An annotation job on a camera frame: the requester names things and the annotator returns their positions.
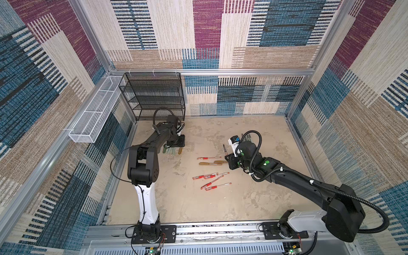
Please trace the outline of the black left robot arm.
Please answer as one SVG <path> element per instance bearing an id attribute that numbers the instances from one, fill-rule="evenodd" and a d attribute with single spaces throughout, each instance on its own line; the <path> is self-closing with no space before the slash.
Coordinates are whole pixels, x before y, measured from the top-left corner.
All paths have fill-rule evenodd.
<path id="1" fill-rule="evenodd" d="M 153 113 L 153 133 L 146 141 L 133 145 L 128 151 L 127 183 L 137 192 L 139 219 L 133 237 L 147 242 L 164 237 L 160 229 L 156 206 L 155 182 L 159 176 L 158 153 L 161 148 L 183 148 L 185 135 L 181 133 L 185 123 L 167 107 L 159 107 Z"/>

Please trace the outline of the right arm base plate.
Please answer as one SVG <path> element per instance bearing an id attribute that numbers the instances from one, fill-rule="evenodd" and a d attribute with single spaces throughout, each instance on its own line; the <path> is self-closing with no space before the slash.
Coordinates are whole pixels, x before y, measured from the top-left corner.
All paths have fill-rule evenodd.
<path id="1" fill-rule="evenodd" d="M 259 227 L 266 240 L 284 240 L 284 239 L 307 239 L 307 231 L 296 232 L 289 224 L 280 224 L 279 222 L 263 222 Z"/>

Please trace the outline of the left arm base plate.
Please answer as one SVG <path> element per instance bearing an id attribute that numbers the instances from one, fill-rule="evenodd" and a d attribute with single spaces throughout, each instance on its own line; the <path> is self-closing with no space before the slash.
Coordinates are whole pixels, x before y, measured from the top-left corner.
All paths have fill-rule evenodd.
<path id="1" fill-rule="evenodd" d="M 160 227 L 140 225 L 133 230 L 131 244 L 175 243 L 176 234 L 176 225 L 163 225 Z"/>

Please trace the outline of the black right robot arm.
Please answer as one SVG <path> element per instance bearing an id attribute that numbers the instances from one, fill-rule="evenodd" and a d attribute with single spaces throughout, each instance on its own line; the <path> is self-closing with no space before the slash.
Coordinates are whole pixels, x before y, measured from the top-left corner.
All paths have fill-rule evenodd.
<path id="1" fill-rule="evenodd" d="M 248 131 L 242 137 L 232 136 L 228 144 L 232 153 L 225 159 L 231 170 L 241 168 L 257 183 L 267 181 L 286 187 L 319 206 L 317 211 L 287 210 L 277 224 L 282 238 L 290 239 L 296 232 L 313 231 L 329 232 L 341 241 L 353 242 L 357 234 L 375 234 L 388 229 L 388 215 L 377 205 L 357 197 L 350 186 L 327 184 L 291 169 L 277 159 L 263 157 L 259 151 L 262 136 L 258 131 Z M 380 226 L 361 228 L 366 217 L 363 205 L 382 217 Z"/>

